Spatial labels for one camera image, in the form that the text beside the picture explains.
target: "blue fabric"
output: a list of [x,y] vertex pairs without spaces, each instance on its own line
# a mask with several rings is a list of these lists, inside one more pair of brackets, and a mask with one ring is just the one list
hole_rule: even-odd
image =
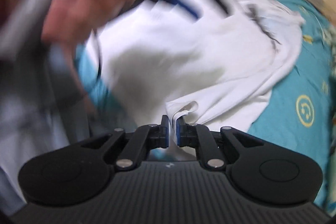
[[302,52],[295,68],[273,88],[268,107],[248,133],[315,160],[324,174],[323,185],[315,199],[315,204],[322,206],[327,193],[333,101],[331,51],[323,42],[321,27],[328,28],[329,22],[305,0],[277,1],[300,12],[306,20],[302,26],[305,39],[302,39]]

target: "wire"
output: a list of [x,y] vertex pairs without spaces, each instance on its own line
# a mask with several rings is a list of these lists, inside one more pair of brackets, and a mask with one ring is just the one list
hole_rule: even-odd
[[101,76],[101,47],[100,47],[100,41],[99,41],[99,37],[97,34],[97,31],[94,30],[93,31],[93,37],[94,37],[94,46],[96,48],[96,52],[97,52],[97,57],[98,57],[98,72],[97,72],[97,77],[94,80],[94,82],[92,83],[92,85],[89,86],[89,88],[86,88],[85,92],[75,92],[69,96],[65,96],[64,98],[61,98],[59,100],[56,100],[54,103],[49,104],[49,105],[45,105],[42,106],[40,108],[38,108],[36,111],[30,112],[30,113],[25,113],[23,115],[20,115],[16,118],[12,118],[12,119],[8,119],[7,121],[1,122],[0,123],[0,129],[2,128],[11,128],[13,124],[18,125],[20,122],[21,124],[24,124],[25,126],[27,126],[28,124],[30,124],[34,118],[36,118],[36,115],[41,114],[41,113],[45,113],[46,111],[61,111],[64,109],[68,109],[70,107],[72,107],[73,105],[77,104],[78,102],[80,102],[81,100],[83,100],[87,95],[89,95],[97,86],[99,80],[100,80],[100,76]]

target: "yellow circle print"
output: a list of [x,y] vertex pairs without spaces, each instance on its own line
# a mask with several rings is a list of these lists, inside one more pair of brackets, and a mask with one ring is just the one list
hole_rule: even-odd
[[297,98],[296,113],[305,127],[311,127],[314,122],[314,106],[307,95]]

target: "silver screw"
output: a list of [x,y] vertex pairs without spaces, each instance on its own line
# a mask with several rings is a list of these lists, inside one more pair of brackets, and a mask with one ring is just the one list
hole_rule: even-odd
[[220,159],[211,159],[208,161],[208,165],[214,168],[219,168],[224,165],[224,161]]
[[133,164],[133,162],[129,159],[121,159],[117,160],[116,165],[120,168],[127,168],[130,167]]

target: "person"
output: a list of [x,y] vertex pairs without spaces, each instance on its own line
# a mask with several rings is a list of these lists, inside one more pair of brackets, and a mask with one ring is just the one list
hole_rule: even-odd
[[[51,55],[56,72],[48,71],[49,53],[61,52],[72,67],[76,46],[134,1],[51,0],[38,37],[28,32],[23,46],[17,46],[16,38],[22,38],[19,34],[24,29],[17,22],[34,21],[30,16],[34,9],[29,10],[27,0],[0,0],[0,210],[5,214],[24,204],[17,174],[26,161],[89,136],[82,102],[70,109],[45,107],[55,100],[52,82],[59,78],[53,77],[63,76],[62,72],[57,75],[57,54]],[[24,8],[29,12],[22,13]],[[37,46],[26,50],[26,45],[35,45],[34,40]]]

